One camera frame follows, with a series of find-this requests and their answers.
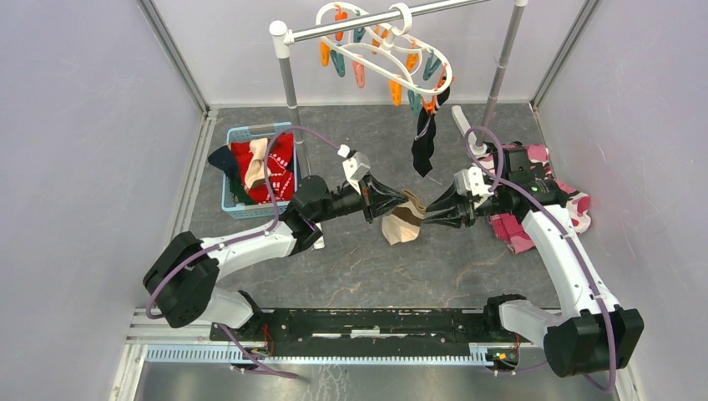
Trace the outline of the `black white-striped sock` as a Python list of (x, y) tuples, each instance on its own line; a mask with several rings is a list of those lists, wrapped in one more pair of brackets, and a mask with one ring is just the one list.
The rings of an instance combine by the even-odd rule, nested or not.
[(435, 114), (421, 109), (417, 121), (417, 133), (412, 143), (413, 168), (425, 177), (432, 169), (431, 158), (434, 154), (434, 139), (437, 133)]

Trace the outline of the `pink camouflage bag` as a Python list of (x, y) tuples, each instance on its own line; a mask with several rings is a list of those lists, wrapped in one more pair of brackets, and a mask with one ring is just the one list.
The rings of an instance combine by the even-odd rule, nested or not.
[[(503, 146), (502, 177), (532, 195), (544, 206), (559, 205), (569, 213), (569, 224), (578, 233), (585, 233), (591, 224), (591, 198), (554, 177), (549, 150), (543, 145), (523, 145), (519, 142)], [(489, 221), (496, 237), (514, 254), (535, 247), (530, 235), (522, 227), (528, 211), (538, 208), (507, 185), (501, 184), (484, 203), (490, 213)]]

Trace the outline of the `white clip hanger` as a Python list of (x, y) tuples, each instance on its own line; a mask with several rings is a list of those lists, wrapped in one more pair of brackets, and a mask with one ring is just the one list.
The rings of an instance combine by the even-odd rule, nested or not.
[[(404, 21), (401, 27), (396, 27), (391, 23), (377, 23), (323, 35), (319, 37), (319, 62), (321, 63), (320, 41), (324, 41), (331, 50), (336, 50), (344, 56), (346, 75), (350, 74), (355, 79), (352, 62), (357, 61), (366, 67), (366, 77), (373, 74), (384, 78), (387, 84), (390, 80), (400, 83), (402, 96), (411, 89), (420, 93), (423, 98), (430, 99), (433, 95), (440, 94), (448, 86), (452, 86), (454, 82), (452, 65), (439, 49), (413, 37), (407, 31), (411, 24), (410, 20)], [(420, 59), (411, 74), (407, 71), (405, 63), (407, 54), (412, 53), (411, 41), (413, 40), (417, 42)], [(442, 65), (428, 81), (425, 81), (422, 74), (429, 49), (436, 51), (442, 60)], [(446, 83), (440, 89), (435, 89), (442, 72), (447, 74)]]

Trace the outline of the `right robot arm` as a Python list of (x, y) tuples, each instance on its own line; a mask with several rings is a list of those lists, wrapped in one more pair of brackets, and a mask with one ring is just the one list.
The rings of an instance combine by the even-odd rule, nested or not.
[(503, 341), (513, 332), (544, 350), (559, 377), (626, 368), (645, 328), (637, 309), (625, 309), (594, 269), (577, 236), (573, 192), (551, 177), (548, 151), (520, 143), (492, 150), (460, 170), (427, 208), (425, 223), (461, 228), (478, 218), (509, 218), (539, 251), (560, 304), (558, 313), (518, 294), (490, 297), (484, 334)]

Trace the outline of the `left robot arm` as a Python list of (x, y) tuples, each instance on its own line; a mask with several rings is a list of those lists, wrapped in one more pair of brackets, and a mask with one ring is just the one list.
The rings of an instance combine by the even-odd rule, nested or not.
[(365, 174), (355, 185), (329, 190), (319, 176), (305, 177), (286, 209), (272, 221), (229, 236), (199, 239), (190, 231), (177, 235), (143, 278), (149, 293), (146, 312), (172, 328), (199, 320), (230, 327), (242, 340), (256, 338), (262, 318), (243, 291), (217, 288), (221, 279), (262, 261), (294, 256), (312, 248), (319, 224), (361, 212), (371, 222), (407, 197)]

